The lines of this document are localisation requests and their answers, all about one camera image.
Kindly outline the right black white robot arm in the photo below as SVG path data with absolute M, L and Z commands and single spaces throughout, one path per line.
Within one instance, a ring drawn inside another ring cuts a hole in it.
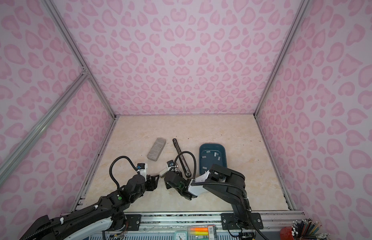
M 237 171 L 213 164 L 203 175 L 195 179 L 184 179 L 175 170 L 164 176 L 167 189 L 175 189 L 187 200 L 209 192 L 229 203 L 234 212 L 235 224 L 242 229 L 252 226 L 251 207 L 245 190 L 245 176 Z

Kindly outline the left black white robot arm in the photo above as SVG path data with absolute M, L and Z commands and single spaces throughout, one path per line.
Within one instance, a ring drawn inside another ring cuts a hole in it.
M 154 191 L 160 176 L 134 175 L 121 186 L 110 174 L 117 189 L 98 202 L 84 209 L 62 217 L 49 219 L 47 215 L 38 218 L 21 237 L 22 240 L 82 240 L 98 231 L 118 231 L 127 224 L 124 210 L 142 197 L 147 191 Z

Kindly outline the olive white stapler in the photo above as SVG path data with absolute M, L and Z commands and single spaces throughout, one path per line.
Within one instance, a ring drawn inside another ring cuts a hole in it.
M 167 174 L 167 172 L 168 172 L 169 170 L 170 170 L 169 168 L 165 168 L 165 169 L 163 169 L 162 171 L 160 171 L 159 176 L 160 176 L 161 178 L 164 178 L 165 175 Z

